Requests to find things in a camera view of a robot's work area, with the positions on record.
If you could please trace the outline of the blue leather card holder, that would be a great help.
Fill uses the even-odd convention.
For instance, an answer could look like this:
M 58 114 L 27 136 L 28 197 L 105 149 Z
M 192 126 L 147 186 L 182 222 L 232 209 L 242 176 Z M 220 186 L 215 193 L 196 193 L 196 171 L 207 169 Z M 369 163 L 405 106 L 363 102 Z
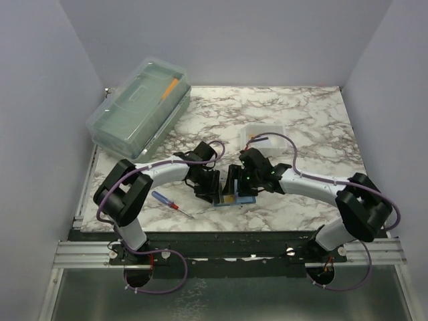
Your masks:
M 221 189 L 223 190 L 223 187 L 225 186 L 226 179 L 220 179 L 221 183 Z M 214 207 L 230 207 L 230 206 L 242 206 L 242 205 L 248 205 L 248 204 L 255 204 L 257 201 L 256 196 L 239 196 L 238 195 L 238 182 L 235 182 L 235 204 L 227 205 L 223 203 L 223 196 L 221 192 L 221 199 L 220 203 L 213 203 Z

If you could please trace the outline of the white plastic card tray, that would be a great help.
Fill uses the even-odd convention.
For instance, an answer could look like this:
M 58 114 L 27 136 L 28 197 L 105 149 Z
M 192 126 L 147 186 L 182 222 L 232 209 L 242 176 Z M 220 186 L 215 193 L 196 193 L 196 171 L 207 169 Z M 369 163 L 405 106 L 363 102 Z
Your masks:
M 248 145 L 249 148 L 258 149 L 264 157 L 277 157 L 287 150 L 290 143 L 281 136 L 263 135 L 266 132 L 275 132 L 286 135 L 283 124 L 250 123 L 239 130 L 240 148 L 243 150 L 249 140 L 257 137 Z

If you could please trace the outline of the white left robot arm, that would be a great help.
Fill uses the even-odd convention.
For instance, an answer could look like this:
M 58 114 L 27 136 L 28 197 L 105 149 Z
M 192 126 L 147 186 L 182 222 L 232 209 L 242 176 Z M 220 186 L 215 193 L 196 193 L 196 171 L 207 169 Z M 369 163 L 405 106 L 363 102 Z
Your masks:
M 148 256 L 147 236 L 138 221 L 138 215 L 151 189 L 168 183 L 192 182 L 196 197 L 208 202 L 219 201 L 219 171 L 209 166 L 225 153 L 211 147 L 216 144 L 200 142 L 187 153 L 177 152 L 157 162 L 133 164 L 120 160 L 94 193 L 98 206 L 96 217 L 112 225 L 127 245 L 125 256 L 134 264 L 143 263 Z

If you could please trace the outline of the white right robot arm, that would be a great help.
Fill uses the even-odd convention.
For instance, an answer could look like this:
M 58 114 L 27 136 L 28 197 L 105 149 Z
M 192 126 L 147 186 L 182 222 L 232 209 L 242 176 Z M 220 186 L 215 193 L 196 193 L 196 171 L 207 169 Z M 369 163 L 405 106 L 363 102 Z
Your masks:
M 393 211 L 392 205 L 362 173 L 343 181 L 297 173 L 291 165 L 273 166 L 256 148 L 241 151 L 239 160 L 242 165 L 233 165 L 232 173 L 237 175 L 240 197 L 256 197 L 267 191 L 309 197 L 338 209 L 340 217 L 319 227 L 303 246 L 317 262 L 330 257 L 344 243 L 372 242 Z

